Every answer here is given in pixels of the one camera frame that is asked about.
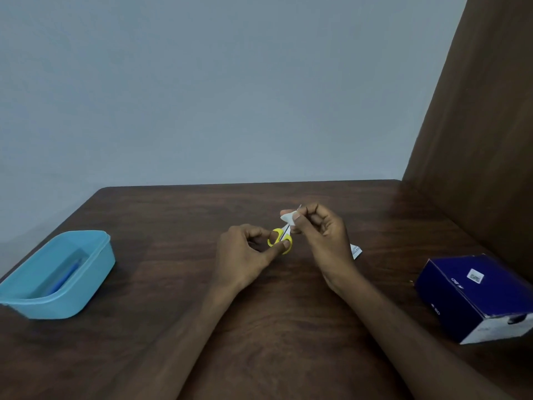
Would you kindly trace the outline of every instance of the wooden panel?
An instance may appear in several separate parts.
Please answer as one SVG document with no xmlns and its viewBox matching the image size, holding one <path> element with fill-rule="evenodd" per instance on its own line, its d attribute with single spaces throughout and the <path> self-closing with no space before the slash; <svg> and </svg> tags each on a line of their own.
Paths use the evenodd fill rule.
<svg viewBox="0 0 533 400">
<path fill-rule="evenodd" d="M 403 179 L 533 282 L 533 0 L 468 0 Z"/>
<path fill-rule="evenodd" d="M 0 309 L 0 398 L 72 399 L 102 387 L 202 295 L 218 235 L 280 225 L 278 211 L 321 201 L 346 221 L 356 265 L 452 351 L 515 395 L 533 397 L 533 338 L 459 346 L 418 298 L 429 256 L 484 251 L 399 181 L 105 188 L 51 236 L 111 235 L 117 264 L 78 315 L 30 321 Z M 202 352 L 182 399 L 402 399 L 403 381 L 331 292 L 302 236 L 245 289 Z"/>
</svg>

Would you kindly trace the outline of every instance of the box lid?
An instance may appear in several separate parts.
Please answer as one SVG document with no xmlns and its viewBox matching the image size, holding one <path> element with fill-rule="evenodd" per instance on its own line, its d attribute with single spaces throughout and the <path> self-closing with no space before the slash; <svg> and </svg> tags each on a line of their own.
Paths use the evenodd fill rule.
<svg viewBox="0 0 533 400">
<path fill-rule="evenodd" d="M 484 317 L 533 313 L 531 285 L 488 255 L 430 261 Z"/>
</svg>

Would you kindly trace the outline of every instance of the yellow scissors handle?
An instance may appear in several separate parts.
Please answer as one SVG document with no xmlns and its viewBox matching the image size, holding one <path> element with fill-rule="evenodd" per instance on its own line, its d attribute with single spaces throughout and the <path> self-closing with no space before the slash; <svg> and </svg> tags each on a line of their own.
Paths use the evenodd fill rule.
<svg viewBox="0 0 533 400">
<path fill-rule="evenodd" d="M 283 235 L 284 231 L 283 231 L 283 229 L 274 229 L 273 231 L 278 232 L 278 237 L 276 238 L 276 241 L 274 242 L 274 244 L 276 244 L 277 242 L 279 243 L 279 238 Z M 290 246 L 289 246 L 288 250 L 283 253 L 283 254 L 287 254 L 290 251 L 290 249 L 293 248 L 293 238 L 290 236 L 290 234 L 285 234 L 283 236 L 283 240 L 289 240 L 289 242 L 290 242 Z M 272 244 L 270 242 L 269 239 L 267 239 L 266 241 L 267 241 L 267 243 L 268 243 L 268 245 L 270 247 L 272 247 L 274 245 L 274 244 Z"/>
</svg>

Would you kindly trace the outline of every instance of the table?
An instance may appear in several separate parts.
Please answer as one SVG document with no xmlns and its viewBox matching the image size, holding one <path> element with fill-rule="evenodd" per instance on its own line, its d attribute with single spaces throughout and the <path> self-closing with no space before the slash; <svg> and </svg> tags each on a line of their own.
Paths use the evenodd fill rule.
<svg viewBox="0 0 533 400">
<path fill-rule="evenodd" d="M 78 315 L 30 321 L 0 309 L 0 398 L 73 399 L 97 391 L 201 297 L 220 233 L 280 226 L 278 212 L 319 201 L 363 253 L 355 264 L 398 306 L 518 399 L 533 397 L 532 336 L 459 346 L 418 298 L 430 256 L 487 252 L 424 197 L 394 180 L 117 187 L 99 190 L 45 240 L 111 235 L 117 263 Z M 328 289 L 302 236 L 241 292 L 180 399 L 403 399 L 402 379 Z"/>
</svg>

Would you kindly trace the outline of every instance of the yellow scissors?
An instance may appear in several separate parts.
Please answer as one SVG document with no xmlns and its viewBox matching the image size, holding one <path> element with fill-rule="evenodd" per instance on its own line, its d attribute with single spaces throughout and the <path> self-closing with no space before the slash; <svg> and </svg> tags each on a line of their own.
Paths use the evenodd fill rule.
<svg viewBox="0 0 533 400">
<path fill-rule="evenodd" d="M 287 223 L 285 227 L 283 227 L 282 229 L 274 229 L 273 231 L 276 231 L 278 233 L 278 237 L 276 238 L 276 241 L 274 242 L 274 244 L 276 244 L 277 242 L 278 243 L 282 242 L 283 240 L 289 240 L 290 246 L 287 249 L 287 251 L 283 253 L 283 255 L 287 254 L 290 251 L 290 249 L 293 248 L 293 238 L 290 236 L 290 223 Z M 270 242 L 269 239 L 267 239 L 266 241 L 270 247 L 274 245 L 273 243 Z"/>
</svg>

